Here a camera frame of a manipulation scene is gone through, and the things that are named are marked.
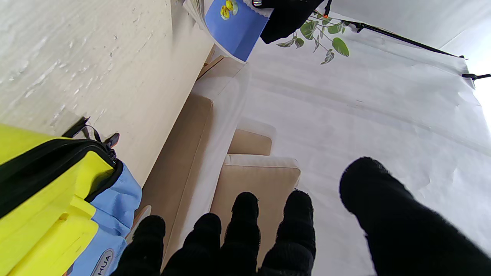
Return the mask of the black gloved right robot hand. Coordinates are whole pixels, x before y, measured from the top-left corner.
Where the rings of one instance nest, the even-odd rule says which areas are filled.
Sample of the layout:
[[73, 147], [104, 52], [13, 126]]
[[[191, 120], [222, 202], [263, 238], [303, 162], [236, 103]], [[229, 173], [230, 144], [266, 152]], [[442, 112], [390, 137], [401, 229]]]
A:
[[[346, 167], [339, 195], [365, 232], [377, 276], [489, 276], [490, 257], [440, 214], [418, 202], [379, 161], [361, 157]], [[224, 243], [221, 220], [202, 215], [164, 269], [165, 222], [150, 215], [136, 228], [114, 276], [310, 276], [316, 249], [311, 198], [288, 196], [275, 244], [257, 267], [258, 199], [240, 193]]]

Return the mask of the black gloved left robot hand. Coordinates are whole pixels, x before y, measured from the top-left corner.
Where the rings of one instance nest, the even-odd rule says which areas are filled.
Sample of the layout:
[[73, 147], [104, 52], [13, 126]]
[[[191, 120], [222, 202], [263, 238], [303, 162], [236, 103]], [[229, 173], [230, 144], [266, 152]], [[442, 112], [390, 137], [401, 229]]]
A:
[[252, 0], [254, 8], [272, 8], [272, 14], [260, 37], [270, 44], [294, 33], [307, 21], [322, 0]]

